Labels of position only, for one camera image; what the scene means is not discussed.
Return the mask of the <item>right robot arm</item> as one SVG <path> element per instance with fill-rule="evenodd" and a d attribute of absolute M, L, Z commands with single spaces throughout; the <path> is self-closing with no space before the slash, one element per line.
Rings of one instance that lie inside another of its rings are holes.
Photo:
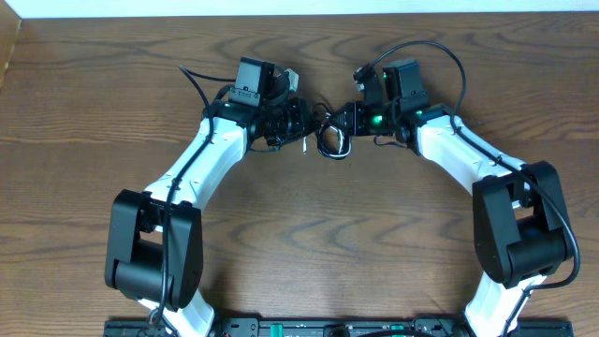
<path fill-rule="evenodd" d="M 432 105 L 417 61 L 372 64 L 353 75 L 363 94 L 329 116 L 345 148 L 353 137 L 393 136 L 447 172 L 472 197 L 474 245 L 483 274 L 464 310 L 463 332 L 506 336 L 535 290 L 571 284 L 580 251 L 557 170 L 528 164 L 472 132 L 445 104 Z"/>

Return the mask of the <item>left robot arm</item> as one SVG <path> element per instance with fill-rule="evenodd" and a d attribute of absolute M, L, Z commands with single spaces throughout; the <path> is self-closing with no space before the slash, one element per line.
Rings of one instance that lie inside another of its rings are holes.
<path fill-rule="evenodd" d="M 313 131 L 294 70 L 243 57 L 223 84 L 214 98 L 200 97 L 198 132 L 176 162 L 143 191 L 124 189 L 112 203 L 105 283 L 150 312 L 134 327 L 107 327 L 109 336 L 212 332 L 215 311 L 198 289 L 203 210 L 255 140 L 275 152 Z"/>

